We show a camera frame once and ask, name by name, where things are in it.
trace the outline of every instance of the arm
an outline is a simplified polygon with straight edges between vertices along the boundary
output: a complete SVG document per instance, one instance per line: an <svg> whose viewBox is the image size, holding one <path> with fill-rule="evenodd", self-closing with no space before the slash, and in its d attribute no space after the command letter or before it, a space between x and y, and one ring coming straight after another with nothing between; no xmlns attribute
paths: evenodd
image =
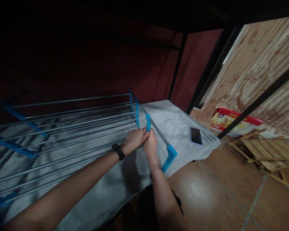
<svg viewBox="0 0 289 231"><path fill-rule="evenodd" d="M184 217L161 169L156 155L157 139L154 130L150 130L144 142L153 181L154 204L157 221L161 230L186 230Z"/></svg>
<svg viewBox="0 0 289 231"><path fill-rule="evenodd" d="M145 129L130 131L126 141L120 145L123 153L128 155L147 137ZM110 151L89 163L11 219L4 226L4 230L54 230L77 202L118 161L118 154Z"/></svg>

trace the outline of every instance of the forearm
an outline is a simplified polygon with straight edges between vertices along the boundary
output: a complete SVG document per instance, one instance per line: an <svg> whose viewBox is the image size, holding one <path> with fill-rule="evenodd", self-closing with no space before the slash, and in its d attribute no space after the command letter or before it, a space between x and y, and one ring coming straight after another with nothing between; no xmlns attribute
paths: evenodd
<svg viewBox="0 0 289 231"><path fill-rule="evenodd" d="M149 160L154 203L161 230L185 230L184 217L155 155Z"/></svg>
<svg viewBox="0 0 289 231"><path fill-rule="evenodd" d="M5 225L7 230L54 230L65 215L118 162L111 151L62 181Z"/></svg>

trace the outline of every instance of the floor tile grout line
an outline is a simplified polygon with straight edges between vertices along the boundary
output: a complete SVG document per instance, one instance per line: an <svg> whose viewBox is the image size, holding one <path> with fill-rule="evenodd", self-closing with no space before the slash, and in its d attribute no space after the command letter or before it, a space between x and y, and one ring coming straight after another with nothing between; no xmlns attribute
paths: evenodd
<svg viewBox="0 0 289 231"><path fill-rule="evenodd" d="M250 205L250 209L249 209L249 211L248 211L248 214L247 214L247 216L246 216L246 218L245 218L244 224L243 224L243 226L242 226L242 228L241 228L240 231L245 231L245 229L246 229L246 227L247 227L247 225L248 225L248 222L249 222L249 220L250 220L250 218L251 218L251 214L252 214L253 211L254 211L254 208L255 208L255 206L256 206L256 204L257 204L258 198L259 198L259 196L260 196L260 194L261 194L261 191L262 191L262 189L263 189L264 183L266 182L266 179L267 179L267 175L265 175L265 176L262 178L261 184L260 184L260 186L259 186L259 188L258 188L258 191L257 191L257 193L256 193L256 196L255 196L252 204ZM261 228L261 230L264 231L264 229L258 224L258 222L256 222L256 224L259 226L259 228Z"/></svg>
<svg viewBox="0 0 289 231"><path fill-rule="evenodd" d="M221 187L226 191L226 193L234 200L234 202L236 202L240 207L241 209L247 214L249 215L249 213L244 209L244 207L234 198L233 195L230 194L230 192L225 188L225 186L223 186L223 184L214 176L214 174L200 161L198 160L203 167L205 167L205 169L211 174L211 176L221 185ZM250 218L252 218L252 220L256 223L256 225L263 231L265 231L261 226L260 224L252 217L250 216Z"/></svg>

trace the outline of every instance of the person's left hand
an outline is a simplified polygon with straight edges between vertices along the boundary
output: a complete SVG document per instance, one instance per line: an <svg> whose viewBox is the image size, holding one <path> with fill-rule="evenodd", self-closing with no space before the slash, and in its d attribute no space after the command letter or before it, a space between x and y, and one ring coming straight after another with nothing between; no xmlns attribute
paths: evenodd
<svg viewBox="0 0 289 231"><path fill-rule="evenodd" d="M149 133L146 133L146 128L130 131L125 142L120 145L123 153L125 155L130 154L144 142L148 135Z"/></svg>

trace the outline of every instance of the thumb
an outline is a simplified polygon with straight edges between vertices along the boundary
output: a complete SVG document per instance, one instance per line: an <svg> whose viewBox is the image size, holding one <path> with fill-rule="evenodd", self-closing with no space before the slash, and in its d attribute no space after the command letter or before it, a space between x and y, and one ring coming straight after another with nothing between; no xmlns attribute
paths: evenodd
<svg viewBox="0 0 289 231"><path fill-rule="evenodd" d="M145 141L149 136L149 133L145 133L144 136L142 137L142 141Z"/></svg>

